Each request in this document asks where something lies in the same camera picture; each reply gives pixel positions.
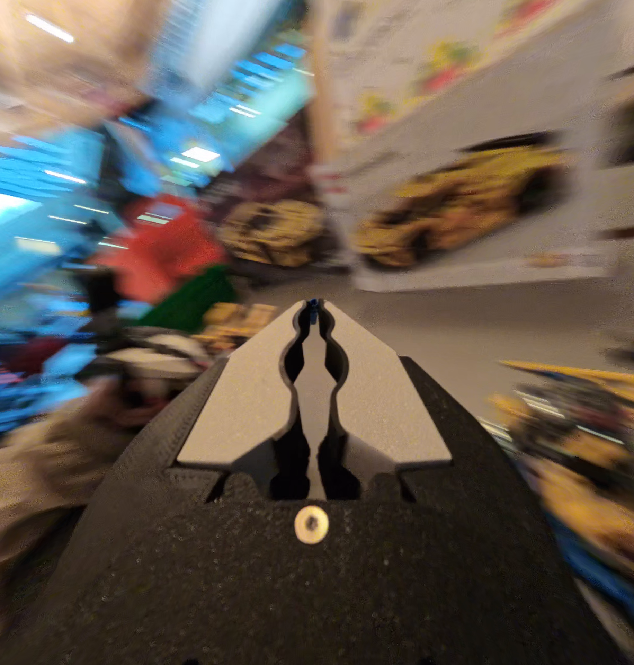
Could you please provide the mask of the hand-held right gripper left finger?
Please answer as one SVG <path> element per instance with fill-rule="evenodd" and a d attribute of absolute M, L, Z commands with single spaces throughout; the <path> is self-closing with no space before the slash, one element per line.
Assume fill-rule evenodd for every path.
<path fill-rule="evenodd" d="M 266 495 L 307 495 L 295 382 L 308 333 L 309 303 L 298 301 L 229 355 L 177 455 L 180 467 L 245 473 Z"/>

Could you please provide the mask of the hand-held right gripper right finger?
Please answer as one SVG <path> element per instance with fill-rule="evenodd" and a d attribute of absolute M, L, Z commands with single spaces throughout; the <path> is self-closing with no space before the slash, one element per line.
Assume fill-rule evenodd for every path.
<path fill-rule="evenodd" d="M 400 356 L 330 301 L 318 301 L 318 324 L 336 383 L 318 451 L 323 488 L 366 489 L 379 474 L 451 464 Z"/>

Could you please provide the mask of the grey desk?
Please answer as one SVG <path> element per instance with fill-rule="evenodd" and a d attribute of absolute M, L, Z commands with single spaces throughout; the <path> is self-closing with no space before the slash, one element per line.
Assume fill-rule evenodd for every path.
<path fill-rule="evenodd" d="M 505 393 L 526 374 L 501 365 L 529 361 L 618 370 L 605 356 L 634 333 L 634 281 L 583 280 L 446 289 L 426 293 L 370 293 L 344 277 L 253 287 L 240 278 L 244 301 L 284 311 L 296 301 L 322 298 L 402 356 L 411 357 L 471 414 L 486 417 L 488 396 Z"/>

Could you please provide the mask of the large yellow toy car panel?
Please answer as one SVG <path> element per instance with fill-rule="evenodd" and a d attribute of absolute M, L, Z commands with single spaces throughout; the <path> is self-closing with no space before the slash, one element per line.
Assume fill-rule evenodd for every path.
<path fill-rule="evenodd" d="M 233 351 L 266 327 L 276 312 L 267 304 L 215 303 L 205 312 L 205 327 L 195 337 L 212 351 Z"/>

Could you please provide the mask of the green storage bin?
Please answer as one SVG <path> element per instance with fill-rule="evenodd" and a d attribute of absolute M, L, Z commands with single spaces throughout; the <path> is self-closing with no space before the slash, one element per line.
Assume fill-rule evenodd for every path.
<path fill-rule="evenodd" d="M 133 323 L 194 334 L 203 329 L 204 315 L 219 303 L 238 303 L 229 267 L 212 265 L 169 295 Z"/>

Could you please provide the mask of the yellow car toy set box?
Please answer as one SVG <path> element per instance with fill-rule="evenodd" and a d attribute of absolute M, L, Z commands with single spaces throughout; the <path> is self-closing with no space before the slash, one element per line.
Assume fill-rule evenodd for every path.
<path fill-rule="evenodd" d="M 241 276 L 346 274 L 331 216 L 312 179 L 313 149 L 304 110 L 232 172 L 199 192 L 205 220 Z"/>

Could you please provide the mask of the pile of toy brick pieces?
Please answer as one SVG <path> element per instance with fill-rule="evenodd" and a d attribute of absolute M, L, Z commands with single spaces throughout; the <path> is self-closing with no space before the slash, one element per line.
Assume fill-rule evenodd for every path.
<path fill-rule="evenodd" d="M 531 379 L 492 395 L 499 420 L 481 425 L 527 473 L 578 576 L 634 593 L 634 372 L 500 364 Z"/>

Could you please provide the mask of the yellow car instruction booklet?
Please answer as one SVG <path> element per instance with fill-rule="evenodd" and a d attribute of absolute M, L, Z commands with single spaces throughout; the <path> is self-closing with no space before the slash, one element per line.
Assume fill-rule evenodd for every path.
<path fill-rule="evenodd" d="M 597 67 L 536 59 L 457 86 L 347 171 L 363 291 L 603 275 Z"/>

